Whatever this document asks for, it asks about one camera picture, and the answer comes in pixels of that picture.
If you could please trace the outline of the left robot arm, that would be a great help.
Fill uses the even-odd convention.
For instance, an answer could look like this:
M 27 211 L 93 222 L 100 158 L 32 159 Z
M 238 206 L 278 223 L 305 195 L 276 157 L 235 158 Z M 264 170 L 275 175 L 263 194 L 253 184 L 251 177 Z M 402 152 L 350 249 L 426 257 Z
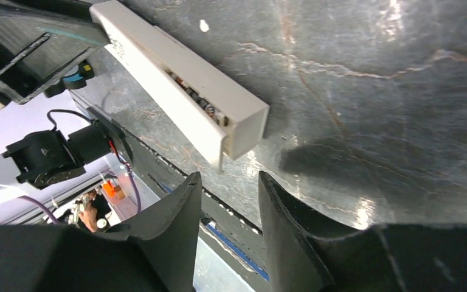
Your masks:
M 87 58 L 109 44 L 83 1 L 0 2 L 0 110 L 39 94 L 55 96 L 86 85 Z M 0 154 L 0 204 L 85 173 L 111 152 L 109 122 L 89 120 L 68 136 L 57 127 L 26 135 Z

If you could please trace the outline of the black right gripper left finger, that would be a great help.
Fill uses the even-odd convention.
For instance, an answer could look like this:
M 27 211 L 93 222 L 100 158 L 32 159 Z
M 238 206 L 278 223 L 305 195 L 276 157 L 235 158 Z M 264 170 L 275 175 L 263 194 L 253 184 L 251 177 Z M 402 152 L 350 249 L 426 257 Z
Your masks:
M 202 179 L 106 232 L 0 225 L 0 291 L 192 291 Z

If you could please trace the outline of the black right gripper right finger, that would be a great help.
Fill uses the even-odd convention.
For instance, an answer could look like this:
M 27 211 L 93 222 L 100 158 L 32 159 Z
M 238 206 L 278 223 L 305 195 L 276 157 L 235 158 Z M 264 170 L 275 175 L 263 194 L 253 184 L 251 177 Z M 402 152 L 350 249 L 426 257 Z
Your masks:
M 358 230 L 258 176 L 271 291 L 467 291 L 467 224 Z

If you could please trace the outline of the black battery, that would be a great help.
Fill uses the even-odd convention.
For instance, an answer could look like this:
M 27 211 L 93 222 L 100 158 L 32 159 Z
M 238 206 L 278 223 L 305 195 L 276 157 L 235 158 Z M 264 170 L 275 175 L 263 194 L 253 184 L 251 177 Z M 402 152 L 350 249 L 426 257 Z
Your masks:
M 206 99 L 198 100 L 199 106 L 205 111 L 205 113 L 219 126 L 227 127 L 229 124 L 229 119 L 225 116 L 220 110 L 215 108 L 211 103 Z
M 199 100 L 201 98 L 200 95 L 190 85 L 188 85 L 174 72 L 168 71 L 167 73 L 192 99 Z

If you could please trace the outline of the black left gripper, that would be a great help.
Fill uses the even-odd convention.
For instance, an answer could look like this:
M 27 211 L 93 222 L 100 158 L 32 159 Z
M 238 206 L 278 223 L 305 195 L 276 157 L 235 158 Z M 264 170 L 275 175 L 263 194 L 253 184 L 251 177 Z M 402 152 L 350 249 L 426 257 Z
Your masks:
M 108 43 L 88 8 L 0 8 L 0 110 L 27 103 Z

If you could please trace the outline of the white boxed remote with display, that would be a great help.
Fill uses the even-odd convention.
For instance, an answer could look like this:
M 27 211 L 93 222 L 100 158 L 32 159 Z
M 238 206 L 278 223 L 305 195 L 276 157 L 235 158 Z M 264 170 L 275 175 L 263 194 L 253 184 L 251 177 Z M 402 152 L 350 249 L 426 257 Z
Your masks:
M 225 156 L 238 159 L 261 141 L 267 103 L 119 1 L 93 4 L 89 11 L 108 35 L 106 50 L 215 170 L 221 171 Z M 228 126 L 217 125 L 168 71 L 227 116 Z

